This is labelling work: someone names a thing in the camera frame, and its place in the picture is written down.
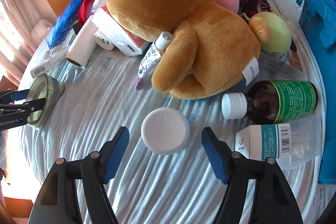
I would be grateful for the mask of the clear floss pick box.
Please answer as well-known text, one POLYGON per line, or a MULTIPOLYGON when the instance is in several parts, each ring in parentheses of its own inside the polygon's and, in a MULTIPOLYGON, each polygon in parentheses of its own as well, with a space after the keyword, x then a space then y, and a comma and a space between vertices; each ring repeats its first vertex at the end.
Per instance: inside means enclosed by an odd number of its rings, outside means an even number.
POLYGON ((289 122, 291 154, 277 159, 282 170, 294 169, 322 152, 321 118, 317 115, 289 122))

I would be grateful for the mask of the white teal medicine box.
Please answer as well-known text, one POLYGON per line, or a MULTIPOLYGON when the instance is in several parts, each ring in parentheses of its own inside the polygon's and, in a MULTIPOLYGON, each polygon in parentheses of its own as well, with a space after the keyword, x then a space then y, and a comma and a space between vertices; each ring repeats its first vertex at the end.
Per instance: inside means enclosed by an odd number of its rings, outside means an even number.
POLYGON ((248 159, 264 161, 291 155, 290 124, 250 125, 236 133, 235 151, 248 159))

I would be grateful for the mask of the camouflage round tin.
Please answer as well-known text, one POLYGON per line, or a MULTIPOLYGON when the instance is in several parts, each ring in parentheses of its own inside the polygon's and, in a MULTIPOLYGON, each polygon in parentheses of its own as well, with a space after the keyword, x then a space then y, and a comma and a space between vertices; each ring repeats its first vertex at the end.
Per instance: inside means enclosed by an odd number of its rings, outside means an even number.
POLYGON ((36 129, 41 129, 63 95, 65 88, 64 83, 47 74, 36 77, 26 96, 26 101, 42 100, 42 106, 34 107, 34 111, 27 118, 27 123, 36 129))

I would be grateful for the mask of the striped white tablecloth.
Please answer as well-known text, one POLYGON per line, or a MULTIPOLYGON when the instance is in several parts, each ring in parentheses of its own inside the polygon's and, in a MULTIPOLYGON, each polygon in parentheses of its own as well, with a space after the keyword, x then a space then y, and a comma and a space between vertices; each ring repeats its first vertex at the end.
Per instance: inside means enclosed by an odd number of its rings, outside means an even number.
POLYGON ((222 96, 181 101, 151 87, 135 88, 139 57, 97 48, 85 68, 67 61, 50 71, 66 89, 42 129, 19 128, 18 138, 30 170, 30 198, 36 199, 55 160, 82 159, 112 139, 125 126, 130 141, 116 177, 107 186, 120 223, 211 223, 225 185, 214 175, 201 143, 201 131, 211 127, 230 147, 250 121, 226 120, 222 96), (151 111, 170 107, 190 125, 180 152, 163 156, 151 152, 141 137, 141 125, 151 111))

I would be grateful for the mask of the white barcode box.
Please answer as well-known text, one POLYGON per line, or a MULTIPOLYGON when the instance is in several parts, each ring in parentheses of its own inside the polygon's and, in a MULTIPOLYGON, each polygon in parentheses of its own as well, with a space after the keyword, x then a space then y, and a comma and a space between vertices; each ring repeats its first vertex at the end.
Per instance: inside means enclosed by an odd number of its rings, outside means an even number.
POLYGON ((30 70, 31 77, 34 79, 44 73, 51 71, 56 68, 63 60, 66 59, 66 54, 69 50, 69 46, 64 47, 63 49, 53 53, 46 60, 41 62, 38 66, 30 70))

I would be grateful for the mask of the white round bottle cap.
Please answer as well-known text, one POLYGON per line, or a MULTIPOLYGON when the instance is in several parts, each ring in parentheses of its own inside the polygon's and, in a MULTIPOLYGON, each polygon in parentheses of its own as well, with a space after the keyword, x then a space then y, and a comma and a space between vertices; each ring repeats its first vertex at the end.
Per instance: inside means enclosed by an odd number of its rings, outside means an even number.
POLYGON ((190 125, 180 111, 161 107, 147 114, 141 125, 141 136, 150 151, 171 155, 185 147, 190 125))

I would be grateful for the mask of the brown bottle green label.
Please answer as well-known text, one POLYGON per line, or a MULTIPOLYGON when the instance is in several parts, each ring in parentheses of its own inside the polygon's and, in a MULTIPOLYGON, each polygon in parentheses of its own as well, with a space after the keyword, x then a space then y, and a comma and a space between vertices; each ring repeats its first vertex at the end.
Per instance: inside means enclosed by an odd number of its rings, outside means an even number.
POLYGON ((309 116, 317 105, 318 92, 309 81, 264 80, 245 93, 224 94, 222 114, 226 119, 277 124, 309 116))

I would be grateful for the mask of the white cardboard tube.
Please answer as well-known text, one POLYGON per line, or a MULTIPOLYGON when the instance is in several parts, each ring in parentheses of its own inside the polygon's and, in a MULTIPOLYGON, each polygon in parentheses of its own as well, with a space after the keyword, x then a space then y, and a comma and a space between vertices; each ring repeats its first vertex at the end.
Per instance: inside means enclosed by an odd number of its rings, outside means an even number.
POLYGON ((89 58, 92 55, 96 42, 94 34, 98 30, 97 26, 92 22, 93 15, 84 23, 79 33, 73 40, 66 54, 66 60, 77 67, 85 68, 89 58))

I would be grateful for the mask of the blue bristle brush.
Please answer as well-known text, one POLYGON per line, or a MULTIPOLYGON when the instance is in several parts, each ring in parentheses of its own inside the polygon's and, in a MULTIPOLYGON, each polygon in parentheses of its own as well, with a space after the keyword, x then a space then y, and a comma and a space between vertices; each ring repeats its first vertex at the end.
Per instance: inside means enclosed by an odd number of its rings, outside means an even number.
POLYGON ((84 0, 72 0, 63 13, 56 19, 55 25, 50 30, 50 34, 46 38, 49 50, 62 44, 68 37, 69 32, 79 21, 79 9, 84 0))

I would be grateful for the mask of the small white roll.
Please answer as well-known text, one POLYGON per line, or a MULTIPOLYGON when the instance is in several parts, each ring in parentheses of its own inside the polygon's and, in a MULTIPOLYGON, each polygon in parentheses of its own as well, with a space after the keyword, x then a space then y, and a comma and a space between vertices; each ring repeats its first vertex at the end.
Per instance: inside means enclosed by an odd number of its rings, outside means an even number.
POLYGON ((115 45, 100 30, 94 33, 94 40, 104 50, 112 51, 115 48, 115 45))

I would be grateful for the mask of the brown teddy bear plush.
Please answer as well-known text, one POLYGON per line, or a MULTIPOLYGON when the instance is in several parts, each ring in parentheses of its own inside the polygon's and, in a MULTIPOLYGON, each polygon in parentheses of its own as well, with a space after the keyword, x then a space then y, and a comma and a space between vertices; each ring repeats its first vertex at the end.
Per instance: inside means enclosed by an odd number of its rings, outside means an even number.
POLYGON ((155 41, 173 35, 151 78, 153 88, 182 100, 221 93, 243 79, 269 36, 262 19, 245 21, 215 0, 105 0, 112 18, 132 34, 155 41))

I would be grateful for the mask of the white red carton box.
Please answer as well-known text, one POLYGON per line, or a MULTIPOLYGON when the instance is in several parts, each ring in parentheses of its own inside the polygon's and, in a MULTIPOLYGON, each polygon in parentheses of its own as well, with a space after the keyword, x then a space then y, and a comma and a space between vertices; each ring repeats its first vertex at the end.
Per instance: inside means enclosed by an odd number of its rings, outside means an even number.
POLYGON ((115 48, 126 56, 142 55, 150 44, 120 26, 111 17, 106 6, 97 9, 93 14, 92 22, 115 45, 115 48))

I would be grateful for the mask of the green plush ball toy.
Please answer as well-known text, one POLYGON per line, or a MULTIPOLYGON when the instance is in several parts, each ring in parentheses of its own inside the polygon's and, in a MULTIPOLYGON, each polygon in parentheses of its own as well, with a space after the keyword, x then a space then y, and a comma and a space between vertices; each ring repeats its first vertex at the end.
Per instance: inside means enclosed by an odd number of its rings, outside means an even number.
POLYGON ((261 50, 268 54, 284 54, 290 49, 291 33, 287 22, 272 12, 259 12, 251 19, 262 19, 269 26, 269 36, 261 43, 261 50))

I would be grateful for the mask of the white ointment tube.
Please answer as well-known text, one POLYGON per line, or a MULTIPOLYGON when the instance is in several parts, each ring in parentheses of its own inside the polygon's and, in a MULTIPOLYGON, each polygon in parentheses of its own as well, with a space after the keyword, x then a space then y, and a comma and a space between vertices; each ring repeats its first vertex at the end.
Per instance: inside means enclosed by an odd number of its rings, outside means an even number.
POLYGON ((139 87, 139 84, 145 77, 155 68, 162 58, 165 50, 173 41, 173 35, 169 32, 162 32, 160 36, 151 44, 147 52, 145 53, 140 65, 138 67, 138 74, 135 83, 135 88, 139 87))

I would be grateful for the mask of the blue plastic storage bin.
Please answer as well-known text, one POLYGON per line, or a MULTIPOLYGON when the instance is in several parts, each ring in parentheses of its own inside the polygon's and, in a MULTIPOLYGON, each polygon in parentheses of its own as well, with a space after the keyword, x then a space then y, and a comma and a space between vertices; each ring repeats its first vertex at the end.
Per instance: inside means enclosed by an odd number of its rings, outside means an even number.
POLYGON ((299 18, 317 60, 326 93, 326 133, 319 182, 335 184, 335 0, 296 0, 299 18))

